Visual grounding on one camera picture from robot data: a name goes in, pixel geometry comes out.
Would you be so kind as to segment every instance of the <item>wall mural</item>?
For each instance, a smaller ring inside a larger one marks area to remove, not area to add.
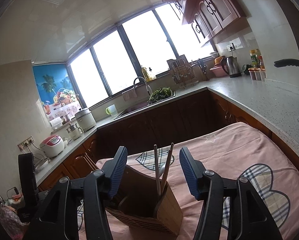
[[[65,64],[33,66],[34,77],[48,120],[66,114],[73,117],[81,108]]]

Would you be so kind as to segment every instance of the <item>wall socket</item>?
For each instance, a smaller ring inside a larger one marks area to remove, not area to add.
[[[227,49],[228,49],[228,51],[233,51],[233,50],[235,50],[235,46],[234,46],[234,44],[231,43],[231,44],[227,45]]]
[[[23,149],[25,149],[28,145],[32,144],[34,142],[33,137],[28,137],[25,141],[21,142],[20,144],[18,144],[18,148],[20,151],[22,151]]]

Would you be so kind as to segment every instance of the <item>stainless steel kettle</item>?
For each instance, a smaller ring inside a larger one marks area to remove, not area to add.
[[[226,61],[226,65],[227,65],[227,70],[224,67],[224,61]],[[240,68],[239,68],[239,64],[237,63],[237,58],[230,56],[227,58],[223,58],[221,60],[221,65],[223,70],[230,75],[230,77],[239,77],[241,76],[241,72],[240,72]]]

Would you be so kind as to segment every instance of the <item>knife block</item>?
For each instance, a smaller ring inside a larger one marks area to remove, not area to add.
[[[106,210],[129,227],[178,236],[183,214],[168,183],[158,200],[155,178],[126,165],[113,202]]]

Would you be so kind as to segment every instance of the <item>black window frame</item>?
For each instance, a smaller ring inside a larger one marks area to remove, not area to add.
[[[82,97],[81,94],[80,94],[80,90],[79,90],[78,84],[76,83],[76,80],[75,80],[75,77],[74,77],[74,74],[73,74],[73,71],[72,71],[72,68],[71,68],[71,65],[70,65],[70,64],[71,64],[77,57],[79,57],[79,55],[81,55],[83,52],[85,52],[85,51],[88,50],[88,49],[89,49],[90,52],[91,52],[92,58],[93,58],[94,63],[95,63],[95,67],[97,68],[97,71],[98,71],[99,76],[100,76],[100,78],[101,78],[101,80],[102,80],[103,86],[104,86],[104,88],[105,88],[105,90],[106,90],[106,92],[107,92],[107,95],[108,95],[107,98],[105,98],[105,99],[103,99],[102,101],[96,103],[95,105],[89,107],[90,109],[94,109],[94,108],[96,108],[97,106],[102,105],[103,103],[105,103],[105,102],[107,102],[107,101],[109,101],[109,100],[111,100],[111,99],[113,99],[113,98],[115,98],[115,97],[121,95],[123,92],[125,92],[125,91],[127,91],[127,90],[130,90],[130,89],[133,87],[133,85],[131,85],[130,87],[127,87],[127,88],[125,88],[125,89],[123,89],[123,90],[121,90],[121,91],[119,91],[119,92],[113,94],[112,91],[111,91],[110,86],[109,86],[108,83],[107,83],[106,77],[105,77],[105,75],[104,75],[104,73],[103,73],[103,71],[102,71],[101,65],[100,65],[100,63],[99,63],[99,61],[98,61],[98,59],[97,59],[97,55],[96,55],[96,52],[95,52],[93,46],[94,46],[98,41],[102,40],[104,37],[108,36],[109,34],[115,32],[115,31],[118,32],[118,34],[119,34],[119,36],[120,36],[120,38],[121,38],[121,40],[122,40],[122,42],[123,42],[123,45],[124,45],[124,47],[125,47],[125,49],[126,49],[126,52],[127,52],[127,54],[128,54],[128,57],[129,57],[130,60],[131,60],[131,63],[132,63],[132,65],[133,65],[133,68],[134,68],[134,70],[135,70],[137,76],[139,76],[139,77],[143,77],[143,73],[142,73],[142,70],[141,70],[141,65],[140,65],[140,63],[139,63],[139,61],[138,61],[138,59],[137,59],[137,56],[136,56],[136,54],[135,54],[135,52],[134,52],[134,49],[133,49],[133,47],[132,47],[132,45],[131,45],[131,42],[130,42],[130,40],[128,39],[128,36],[127,36],[127,34],[126,34],[125,30],[124,30],[124,27],[123,27],[123,23],[129,21],[130,19],[135,18],[135,17],[137,17],[137,16],[139,16],[139,15],[141,15],[141,14],[143,14],[143,13],[146,13],[146,12],[148,12],[148,11],[152,11],[153,14],[154,14],[154,16],[156,17],[156,19],[157,19],[159,25],[161,26],[161,28],[162,28],[162,30],[163,30],[165,36],[166,36],[167,42],[168,42],[168,43],[170,44],[170,46],[171,46],[171,49],[172,49],[172,51],[173,51],[173,53],[174,53],[174,55],[175,55],[175,58],[179,58],[179,54],[178,54],[178,52],[177,52],[177,50],[176,50],[176,47],[175,47],[175,45],[173,44],[173,41],[172,41],[170,35],[168,34],[168,31],[167,31],[167,29],[165,28],[165,26],[164,26],[162,20],[160,19],[160,17],[159,17],[159,15],[158,15],[157,11],[155,10],[155,8],[160,7],[160,6],[163,6],[163,5],[165,5],[165,4],[166,4],[166,3],[160,3],[160,4],[157,4],[157,5],[154,5],[154,6],[150,7],[150,8],[146,8],[146,9],[144,9],[144,10],[141,10],[141,11],[139,11],[139,12],[136,12],[136,13],[134,13],[133,15],[131,15],[131,16],[129,16],[129,17],[126,17],[125,19],[123,19],[123,20],[120,21],[119,23],[117,23],[117,24],[115,24],[115,25],[113,25],[113,26],[107,28],[105,31],[103,31],[102,33],[100,33],[99,35],[97,35],[94,39],[92,39],[91,42],[89,42],[88,44],[86,44],[84,47],[80,48],[79,51],[78,51],[77,53],[73,54],[73,55],[70,57],[70,59],[67,61],[67,64],[66,64],[66,66],[67,66],[67,72],[68,72],[68,75],[69,75],[70,80],[72,81],[72,84],[73,84],[74,89],[75,89],[75,90],[77,91],[77,93],[79,94],[79,100],[80,100],[80,103],[81,103],[81,105],[82,105],[83,108],[87,108],[87,105],[86,105],[86,103],[85,103],[83,97]],[[216,50],[216,47],[215,47],[215,45],[214,45],[214,43],[213,43],[213,41],[210,40],[209,42],[211,43],[211,45],[212,45],[214,51],[217,51],[217,50]],[[208,60],[208,59],[210,59],[210,58],[211,58],[211,57],[205,57],[205,58],[203,58],[203,60]],[[162,72],[162,73],[157,74],[156,77],[159,78],[159,77],[162,77],[162,76],[167,75],[167,74],[168,74],[168,70],[167,70],[167,71],[164,71],[164,72]],[[140,79],[140,80],[139,80],[139,83],[137,83],[137,86],[141,86],[141,85],[144,85],[144,84],[145,84],[145,82],[144,82],[142,79]]]

